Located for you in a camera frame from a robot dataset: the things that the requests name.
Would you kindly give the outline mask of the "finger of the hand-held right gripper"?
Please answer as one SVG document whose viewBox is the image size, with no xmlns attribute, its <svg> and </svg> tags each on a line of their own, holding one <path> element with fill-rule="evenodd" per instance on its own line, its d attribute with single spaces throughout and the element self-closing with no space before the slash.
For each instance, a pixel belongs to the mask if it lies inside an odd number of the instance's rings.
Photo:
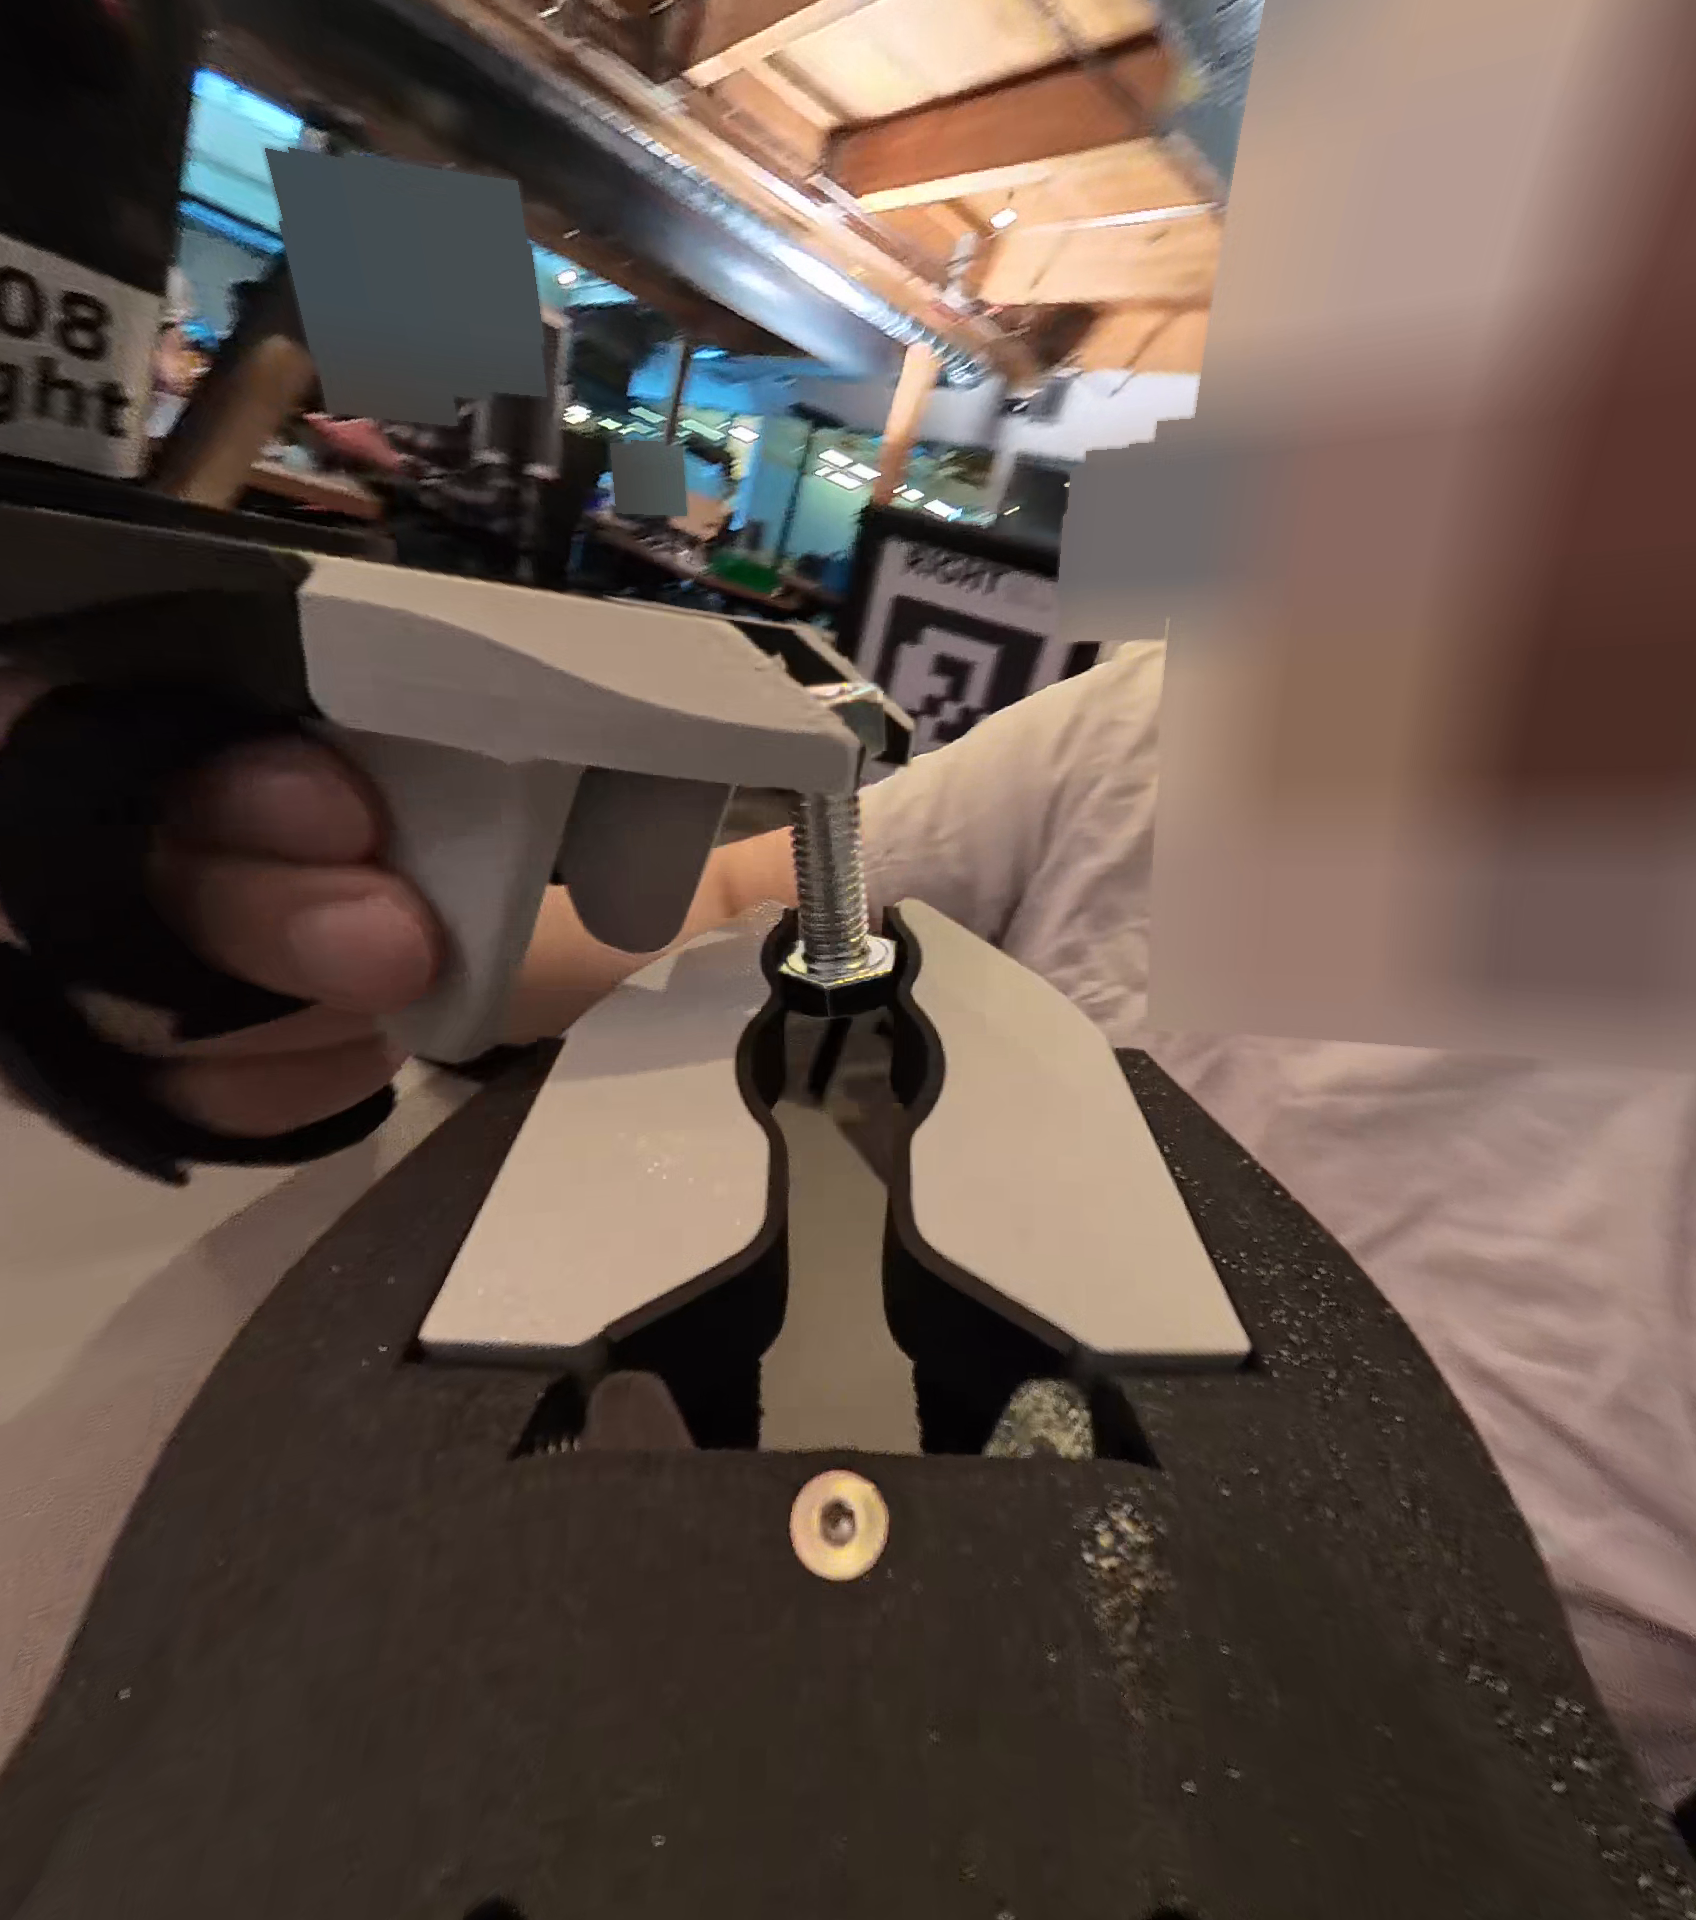
<svg viewBox="0 0 1696 1920">
<path fill-rule="evenodd" d="M 393 1016 L 433 1064 L 501 1046 L 581 765 L 663 626 L 780 626 L 317 560 L 293 595 L 309 701 L 376 783 L 393 873 L 440 923 L 440 973 Z"/>
<path fill-rule="evenodd" d="M 555 873 L 597 942 L 661 949 L 730 793 L 845 796 L 908 746 L 905 705 L 808 626 L 663 626 L 633 693 L 562 737 L 581 783 Z"/>
</svg>

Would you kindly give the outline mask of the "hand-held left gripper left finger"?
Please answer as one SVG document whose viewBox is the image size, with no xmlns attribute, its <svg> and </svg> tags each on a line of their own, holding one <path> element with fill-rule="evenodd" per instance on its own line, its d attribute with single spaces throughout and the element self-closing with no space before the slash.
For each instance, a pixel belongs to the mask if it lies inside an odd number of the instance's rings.
<svg viewBox="0 0 1696 1920">
<path fill-rule="evenodd" d="M 670 1383 L 693 1445 L 759 1445 L 788 1321 L 780 914 L 584 1012 L 418 1326 L 433 1363 Z"/>
</svg>

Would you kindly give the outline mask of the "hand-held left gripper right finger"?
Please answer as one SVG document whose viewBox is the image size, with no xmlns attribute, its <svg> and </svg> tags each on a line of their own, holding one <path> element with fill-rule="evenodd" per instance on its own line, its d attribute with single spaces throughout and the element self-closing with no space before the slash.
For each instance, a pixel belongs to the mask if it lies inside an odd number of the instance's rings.
<svg viewBox="0 0 1696 1920">
<path fill-rule="evenodd" d="M 921 1445 L 984 1445 L 1023 1383 L 1146 1445 L 1128 1383 L 1237 1374 L 1250 1331 L 1116 1049 L 1039 973 L 900 900 L 881 1313 Z"/>
</svg>

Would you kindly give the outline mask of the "large steel hex bolt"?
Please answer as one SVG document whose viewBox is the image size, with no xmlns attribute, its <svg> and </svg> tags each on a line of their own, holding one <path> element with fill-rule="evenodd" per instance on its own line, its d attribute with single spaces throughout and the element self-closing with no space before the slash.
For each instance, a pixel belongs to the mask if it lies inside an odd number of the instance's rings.
<svg viewBox="0 0 1696 1920">
<path fill-rule="evenodd" d="M 799 793 L 789 801 L 789 866 L 799 942 L 853 957 L 870 923 L 859 783 L 870 755 L 888 740 L 881 693 L 874 681 L 815 689 L 815 701 L 853 737 L 840 793 Z"/>
</svg>

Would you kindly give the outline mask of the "large steel hex nut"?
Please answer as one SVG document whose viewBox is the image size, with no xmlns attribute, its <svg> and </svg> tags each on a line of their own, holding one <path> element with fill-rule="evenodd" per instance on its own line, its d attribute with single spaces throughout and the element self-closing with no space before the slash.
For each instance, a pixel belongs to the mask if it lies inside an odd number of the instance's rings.
<svg viewBox="0 0 1696 1920">
<path fill-rule="evenodd" d="M 788 984 L 788 991 L 799 987 L 808 995 L 878 991 L 897 973 L 897 942 L 863 939 L 853 957 L 830 957 L 797 939 L 774 973 Z"/>
</svg>

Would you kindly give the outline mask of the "person's right hand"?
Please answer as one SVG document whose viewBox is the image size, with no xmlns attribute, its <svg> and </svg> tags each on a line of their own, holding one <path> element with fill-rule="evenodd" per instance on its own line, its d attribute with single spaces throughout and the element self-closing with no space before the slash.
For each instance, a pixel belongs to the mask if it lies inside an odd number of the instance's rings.
<svg viewBox="0 0 1696 1920">
<path fill-rule="evenodd" d="M 0 668 L 0 1086 L 60 1135 L 159 1185 L 344 1149 L 437 970 L 376 785 L 306 723 Z"/>
</svg>

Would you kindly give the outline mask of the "black white marker sign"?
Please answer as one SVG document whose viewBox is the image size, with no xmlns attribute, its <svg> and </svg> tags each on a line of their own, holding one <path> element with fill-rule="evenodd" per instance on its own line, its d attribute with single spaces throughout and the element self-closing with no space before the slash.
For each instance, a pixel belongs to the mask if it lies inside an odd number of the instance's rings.
<svg viewBox="0 0 1696 1920">
<path fill-rule="evenodd" d="M 948 746 L 1099 656 L 1063 635 L 1060 547 L 900 503 L 859 516 L 834 650 L 908 715 L 908 755 Z"/>
</svg>

